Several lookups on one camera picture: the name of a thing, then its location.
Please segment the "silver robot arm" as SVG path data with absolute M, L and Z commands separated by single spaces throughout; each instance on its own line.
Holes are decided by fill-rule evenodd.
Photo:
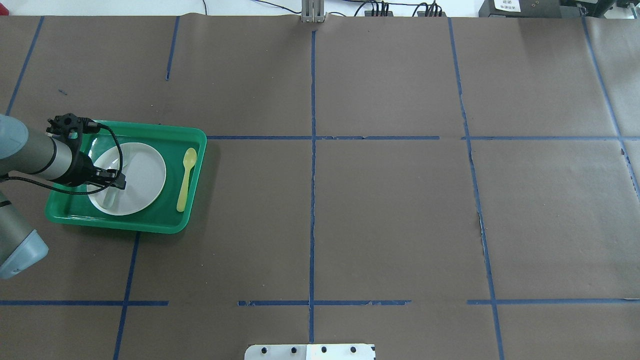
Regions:
M 94 193 L 126 186 L 124 154 L 116 143 L 118 164 L 115 169 L 94 165 L 82 151 L 83 136 L 105 130 L 107 125 L 75 114 L 58 115 L 48 120 L 45 132 L 38 132 L 23 121 L 1 116 L 0 170 L 2 182 L 26 182 L 50 191 L 73 195 L 73 187 L 94 186 Z M 9 280 L 48 255 L 49 248 L 36 228 L 16 209 L 6 195 L 0 209 L 0 276 Z

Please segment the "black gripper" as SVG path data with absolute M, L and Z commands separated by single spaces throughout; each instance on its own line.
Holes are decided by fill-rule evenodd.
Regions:
M 80 151 L 71 151 L 70 166 L 64 173 L 64 186 L 92 185 L 100 188 L 126 189 L 126 175 L 119 169 L 97 169 L 93 161 Z

